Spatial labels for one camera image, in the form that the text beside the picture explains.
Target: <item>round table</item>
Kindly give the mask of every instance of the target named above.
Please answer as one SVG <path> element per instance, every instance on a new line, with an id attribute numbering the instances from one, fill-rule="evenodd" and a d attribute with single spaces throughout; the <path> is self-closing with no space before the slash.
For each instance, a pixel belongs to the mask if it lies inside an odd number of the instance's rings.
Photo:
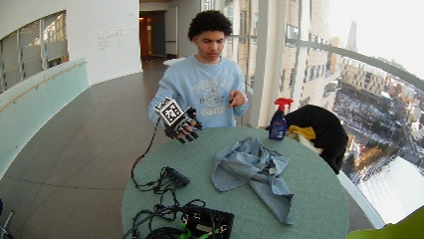
<path id="1" fill-rule="evenodd" d="M 206 207 L 233 214 L 229 238 L 344 238 L 348 228 L 348 204 L 337 177 L 324 160 L 297 141 L 285 137 L 283 141 L 267 138 L 267 131 L 251 127 L 206 128 L 198 131 L 199 138 L 182 145 L 176 140 L 163 143 L 147 153 L 138 163 L 134 175 L 138 184 L 159 178 L 162 168 L 175 169 L 190 183 L 176 189 L 182 205 L 194 199 L 206 202 Z M 288 157 L 289 163 L 281 178 L 292 196 L 289 216 L 292 225 L 277 220 L 248 184 L 219 192 L 212 185 L 214 155 L 225 146 L 232 146 L 247 136 L 257 137 L 263 146 Z M 171 198 L 163 204 L 172 205 Z M 132 218 L 143 210 L 154 209 L 160 195 L 142 192 L 128 181 L 122 201 L 123 233 L 132 227 Z M 147 224 L 139 227 L 144 238 Z M 179 217 L 174 222 L 155 218 L 152 227 L 180 228 Z"/>

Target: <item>gray cloth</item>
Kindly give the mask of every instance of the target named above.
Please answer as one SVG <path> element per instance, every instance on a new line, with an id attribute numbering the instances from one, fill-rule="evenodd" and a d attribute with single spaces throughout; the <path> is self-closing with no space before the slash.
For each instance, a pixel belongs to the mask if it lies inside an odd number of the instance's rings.
<path id="1" fill-rule="evenodd" d="M 291 198 L 281 173 L 288 158 L 267 149 L 256 137 L 245 137 L 224 147 L 214 156 L 211 181 L 219 191 L 228 191 L 248 183 L 280 223 L 292 224 Z"/>

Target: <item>doorway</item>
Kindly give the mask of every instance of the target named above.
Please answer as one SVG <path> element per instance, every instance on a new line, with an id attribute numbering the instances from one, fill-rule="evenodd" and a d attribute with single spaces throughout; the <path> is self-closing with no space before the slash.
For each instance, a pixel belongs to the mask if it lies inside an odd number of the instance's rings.
<path id="1" fill-rule="evenodd" d="M 166 58 L 166 11 L 139 12 L 139 41 L 142 62 Z"/>

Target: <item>ceiling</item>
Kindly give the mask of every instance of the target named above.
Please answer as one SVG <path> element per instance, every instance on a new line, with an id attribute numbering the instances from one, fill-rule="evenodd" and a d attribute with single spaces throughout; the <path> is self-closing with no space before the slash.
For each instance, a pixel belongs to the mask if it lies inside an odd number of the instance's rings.
<path id="1" fill-rule="evenodd" d="M 172 2 L 172 0 L 138 0 L 140 3 L 151 3 L 151 2 L 160 2 L 160 3 L 168 3 Z"/>

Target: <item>hallway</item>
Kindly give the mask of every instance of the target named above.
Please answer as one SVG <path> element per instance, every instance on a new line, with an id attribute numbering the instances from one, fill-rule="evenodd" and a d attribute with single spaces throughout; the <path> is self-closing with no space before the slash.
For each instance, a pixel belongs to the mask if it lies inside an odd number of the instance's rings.
<path id="1" fill-rule="evenodd" d="M 120 202 L 154 132 L 147 106 L 166 66 L 89 87 L 35 133 L 1 181 L 9 232 L 22 239 L 120 238 Z M 155 147 L 168 140 L 158 130 Z M 346 194 L 349 230 L 369 228 Z"/>

